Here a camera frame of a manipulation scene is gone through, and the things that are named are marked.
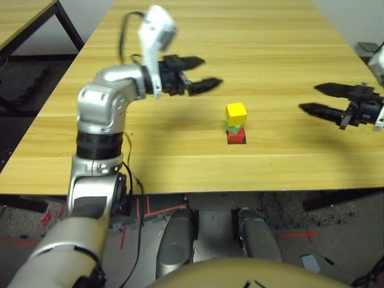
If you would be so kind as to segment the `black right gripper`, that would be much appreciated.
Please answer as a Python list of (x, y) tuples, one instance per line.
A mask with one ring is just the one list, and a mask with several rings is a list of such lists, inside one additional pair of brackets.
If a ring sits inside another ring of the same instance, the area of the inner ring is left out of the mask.
[(330, 97), (346, 98), (350, 103), (345, 111), (319, 103), (299, 104), (307, 114), (333, 122), (342, 130), (359, 124), (372, 124), (374, 130), (383, 129), (383, 96), (374, 92), (373, 87), (327, 82), (315, 85), (314, 89)]

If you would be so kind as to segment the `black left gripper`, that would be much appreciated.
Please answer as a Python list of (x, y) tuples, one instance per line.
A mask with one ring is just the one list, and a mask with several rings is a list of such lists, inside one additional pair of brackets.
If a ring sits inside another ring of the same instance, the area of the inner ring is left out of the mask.
[(220, 86), (222, 79), (211, 77), (199, 82), (191, 82), (184, 71), (192, 70), (206, 61), (198, 56), (167, 55), (159, 62), (162, 91), (170, 96), (184, 95), (188, 91), (189, 96), (203, 94)]

